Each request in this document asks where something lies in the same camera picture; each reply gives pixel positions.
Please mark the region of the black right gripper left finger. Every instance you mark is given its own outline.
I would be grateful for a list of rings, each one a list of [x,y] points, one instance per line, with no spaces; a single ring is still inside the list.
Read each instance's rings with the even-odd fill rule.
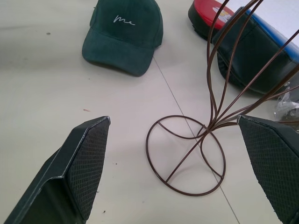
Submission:
[[[102,116],[74,127],[42,165],[5,223],[86,223],[98,192],[110,124],[110,117]]]

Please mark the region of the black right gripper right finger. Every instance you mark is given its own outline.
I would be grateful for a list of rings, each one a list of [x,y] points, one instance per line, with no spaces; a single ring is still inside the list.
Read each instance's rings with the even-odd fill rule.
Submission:
[[[258,183],[284,224],[299,222],[299,135],[290,126],[240,115],[251,166]]]

